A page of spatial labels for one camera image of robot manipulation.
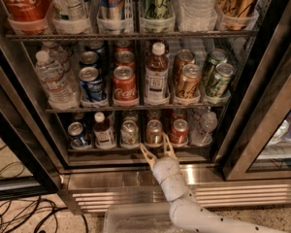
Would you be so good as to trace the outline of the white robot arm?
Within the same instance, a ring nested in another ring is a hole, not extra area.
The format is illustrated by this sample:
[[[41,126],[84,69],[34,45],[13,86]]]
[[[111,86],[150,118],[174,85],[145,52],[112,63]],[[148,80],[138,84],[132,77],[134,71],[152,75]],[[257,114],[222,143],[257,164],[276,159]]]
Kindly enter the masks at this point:
[[[140,150],[170,204],[169,217],[174,226],[193,233],[286,233],[220,216],[202,207],[180,170],[167,134],[163,134],[163,145],[162,158],[157,158],[144,144],[140,144]]]

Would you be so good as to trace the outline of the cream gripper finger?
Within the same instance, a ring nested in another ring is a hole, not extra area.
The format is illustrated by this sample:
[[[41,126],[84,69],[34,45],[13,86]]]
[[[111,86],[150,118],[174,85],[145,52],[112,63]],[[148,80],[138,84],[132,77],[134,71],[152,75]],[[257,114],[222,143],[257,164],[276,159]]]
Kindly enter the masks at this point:
[[[163,149],[164,155],[172,158],[176,158],[174,148],[169,140],[169,137],[166,133],[163,134]]]
[[[153,169],[153,167],[157,161],[157,157],[152,152],[150,152],[144,144],[140,144],[140,150],[141,150],[147,164],[149,165],[150,169]]]

